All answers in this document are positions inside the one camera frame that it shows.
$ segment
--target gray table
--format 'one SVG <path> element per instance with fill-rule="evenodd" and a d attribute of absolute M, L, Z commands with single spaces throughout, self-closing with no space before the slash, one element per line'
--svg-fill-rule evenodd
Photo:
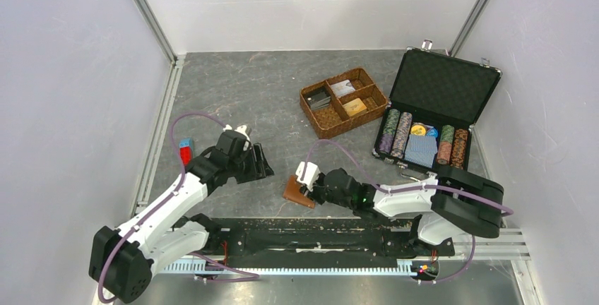
<path fill-rule="evenodd" d="M 388 95 L 403 51 L 235 52 L 187 56 L 171 119 L 190 110 L 203 110 L 237 126 L 248 124 L 251 139 L 263 144 L 275 176 L 247 184 L 233 181 L 219 188 L 189 214 L 210 217 L 345 217 L 351 212 L 336 205 L 314 210 L 287 202 L 281 196 L 290 174 L 317 139 L 303 111 L 299 92 L 318 80 L 364 67 Z M 407 182 L 397 167 L 375 160 L 370 152 L 380 119 L 334 140 L 349 148 L 360 164 L 383 184 Z M 214 145 L 219 127 L 209 120 L 182 120 L 177 140 L 192 137 L 196 153 Z M 332 146 L 319 148 L 314 161 L 324 172 L 343 167 L 358 181 L 360 173 Z M 478 145 L 473 142 L 469 170 L 486 175 Z M 176 178 L 177 163 L 165 141 L 150 199 Z M 443 262 L 441 276 L 462 262 Z M 476 261 L 470 270 L 445 285 L 419 287 L 406 277 L 276 277 L 228 285 L 203 285 L 191 276 L 158 275 L 137 305 L 150 304 L 521 304 L 514 272 L 508 261 Z"/>

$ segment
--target case lid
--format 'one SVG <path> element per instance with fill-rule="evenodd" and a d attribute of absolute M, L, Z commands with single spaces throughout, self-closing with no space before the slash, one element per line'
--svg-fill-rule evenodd
<path fill-rule="evenodd" d="M 497 68 L 421 49 L 408 49 L 389 97 L 392 103 L 403 105 L 407 112 L 431 117 L 440 115 L 455 119 L 453 122 L 472 125 L 501 76 L 502 72 Z"/>

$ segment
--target white backdrop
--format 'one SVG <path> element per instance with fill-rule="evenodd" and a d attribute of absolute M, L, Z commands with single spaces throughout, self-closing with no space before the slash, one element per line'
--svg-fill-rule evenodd
<path fill-rule="evenodd" d="M 174 50 L 449 48 L 476 0 L 148 0 Z"/>
<path fill-rule="evenodd" d="M 89 304 L 170 65 L 133 0 L 0 0 L 0 303 Z"/>
<path fill-rule="evenodd" d="M 504 71 L 477 129 L 551 305 L 599 296 L 598 12 L 599 0 L 490 0 L 458 54 Z"/>

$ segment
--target red object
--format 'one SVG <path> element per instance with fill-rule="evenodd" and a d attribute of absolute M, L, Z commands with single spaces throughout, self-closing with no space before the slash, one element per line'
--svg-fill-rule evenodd
<path fill-rule="evenodd" d="M 191 161 L 191 156 L 192 156 L 191 148 L 189 146 L 180 148 L 179 155 L 181 155 L 181 159 L 183 159 L 183 165 L 189 164 L 189 162 Z"/>

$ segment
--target yellow card box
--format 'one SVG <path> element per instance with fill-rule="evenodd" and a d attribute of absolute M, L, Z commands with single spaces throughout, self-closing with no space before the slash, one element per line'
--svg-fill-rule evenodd
<path fill-rule="evenodd" d="M 348 113 L 348 116 L 359 116 L 360 114 L 366 113 L 368 110 L 366 105 L 360 98 L 356 98 L 351 102 L 345 103 L 343 109 Z"/>

